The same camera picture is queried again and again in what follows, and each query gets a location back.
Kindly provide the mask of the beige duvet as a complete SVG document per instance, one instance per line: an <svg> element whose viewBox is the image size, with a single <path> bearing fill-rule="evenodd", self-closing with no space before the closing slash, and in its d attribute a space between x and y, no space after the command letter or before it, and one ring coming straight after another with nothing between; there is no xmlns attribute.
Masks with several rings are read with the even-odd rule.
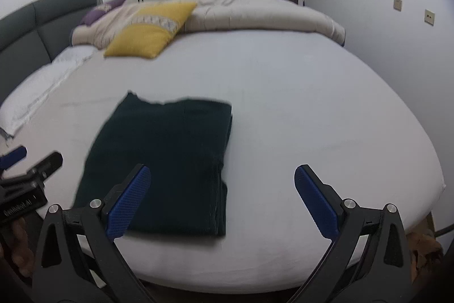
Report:
<svg viewBox="0 0 454 303"><path fill-rule="evenodd" d="M75 27L69 37L70 43L105 49L124 27L134 21L138 12L151 6L183 2L196 3L182 25L183 33L264 29L318 33L339 45L346 41L344 27L332 18L287 0L168 0L124 4L91 25Z"/></svg>

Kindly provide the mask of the white pillow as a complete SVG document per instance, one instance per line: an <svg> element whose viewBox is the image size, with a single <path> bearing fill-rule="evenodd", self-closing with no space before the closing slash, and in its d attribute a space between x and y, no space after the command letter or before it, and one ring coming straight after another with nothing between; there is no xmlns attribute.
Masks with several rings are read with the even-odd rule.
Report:
<svg viewBox="0 0 454 303"><path fill-rule="evenodd" d="M29 75L1 103L1 135L15 137L50 94L96 52L91 45L68 47L52 63Z"/></svg>

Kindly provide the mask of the dark green knit sweater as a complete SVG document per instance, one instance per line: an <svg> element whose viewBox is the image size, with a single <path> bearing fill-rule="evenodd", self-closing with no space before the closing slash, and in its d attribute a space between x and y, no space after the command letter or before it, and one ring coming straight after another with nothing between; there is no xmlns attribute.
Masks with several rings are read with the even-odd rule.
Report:
<svg viewBox="0 0 454 303"><path fill-rule="evenodd" d="M130 92L92 143L74 205L105 197L143 164L151 185L131 230L222 237L227 198L222 170L231 128L232 107L226 102L151 103Z"/></svg>

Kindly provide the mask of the wall socket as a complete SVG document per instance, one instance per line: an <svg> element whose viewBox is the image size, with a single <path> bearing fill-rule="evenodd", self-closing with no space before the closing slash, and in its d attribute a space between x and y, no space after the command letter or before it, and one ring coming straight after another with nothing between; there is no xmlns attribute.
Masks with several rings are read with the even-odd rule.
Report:
<svg viewBox="0 0 454 303"><path fill-rule="evenodd" d="M424 13L424 22L433 26L435 23L435 13L426 9Z"/></svg>
<svg viewBox="0 0 454 303"><path fill-rule="evenodd" d="M402 0L393 0L393 9L401 12L402 11Z"/></svg>

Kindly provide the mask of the upper wall socket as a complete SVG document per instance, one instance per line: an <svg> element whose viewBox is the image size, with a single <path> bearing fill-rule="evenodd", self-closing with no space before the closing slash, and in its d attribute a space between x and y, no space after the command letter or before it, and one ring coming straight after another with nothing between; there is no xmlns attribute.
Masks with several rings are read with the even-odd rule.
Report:
<svg viewBox="0 0 454 303"><path fill-rule="evenodd" d="M401 12L402 11L402 0L393 0L393 9Z"/></svg>

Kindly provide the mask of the purple cushion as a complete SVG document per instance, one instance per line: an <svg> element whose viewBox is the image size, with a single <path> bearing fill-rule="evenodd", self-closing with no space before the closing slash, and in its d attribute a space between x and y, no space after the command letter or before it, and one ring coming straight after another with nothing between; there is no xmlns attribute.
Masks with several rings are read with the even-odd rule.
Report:
<svg viewBox="0 0 454 303"><path fill-rule="evenodd" d="M100 5L97 5L95 8L91 9L81 20L79 25L90 26L101 17L105 16L114 9L122 6L126 0L111 0Z"/></svg>

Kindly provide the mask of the lower wall socket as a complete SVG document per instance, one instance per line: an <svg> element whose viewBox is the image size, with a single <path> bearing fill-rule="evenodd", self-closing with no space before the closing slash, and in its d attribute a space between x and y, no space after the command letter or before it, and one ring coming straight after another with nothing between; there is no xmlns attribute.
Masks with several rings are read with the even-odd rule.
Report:
<svg viewBox="0 0 454 303"><path fill-rule="evenodd" d="M424 13L424 22L433 26L435 23L435 13L426 9Z"/></svg>

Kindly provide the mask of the yellow patterned cushion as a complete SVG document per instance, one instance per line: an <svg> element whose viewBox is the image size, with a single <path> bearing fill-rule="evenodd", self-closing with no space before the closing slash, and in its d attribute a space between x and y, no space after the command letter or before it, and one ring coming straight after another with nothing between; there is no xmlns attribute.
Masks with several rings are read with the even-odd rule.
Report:
<svg viewBox="0 0 454 303"><path fill-rule="evenodd" d="M156 58L196 7L194 1L171 1L141 8L109 43L104 56Z"/></svg>

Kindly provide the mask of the dark grey headboard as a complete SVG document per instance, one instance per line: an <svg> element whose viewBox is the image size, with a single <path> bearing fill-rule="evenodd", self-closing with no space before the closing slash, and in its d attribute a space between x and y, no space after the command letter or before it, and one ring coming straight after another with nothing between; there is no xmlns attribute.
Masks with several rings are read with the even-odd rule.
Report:
<svg viewBox="0 0 454 303"><path fill-rule="evenodd" d="M70 34L102 0L37 0L1 19L1 100L71 43Z"/></svg>

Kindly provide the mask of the white bed mattress sheet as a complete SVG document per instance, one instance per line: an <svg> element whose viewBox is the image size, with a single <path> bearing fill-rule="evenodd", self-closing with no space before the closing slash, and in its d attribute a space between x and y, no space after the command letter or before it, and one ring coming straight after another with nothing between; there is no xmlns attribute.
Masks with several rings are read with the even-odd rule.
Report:
<svg viewBox="0 0 454 303"><path fill-rule="evenodd" d="M151 283L233 294L301 285L329 246L295 189L301 164L363 207L394 204L405 229L445 187L429 136L367 64L319 34L263 30L180 35L154 59L95 54L1 142L2 152L28 150L12 173L60 151L63 166L45 193L72 205L95 136L130 91L147 101L228 101L233 114L222 173L226 236L116 241Z"/></svg>

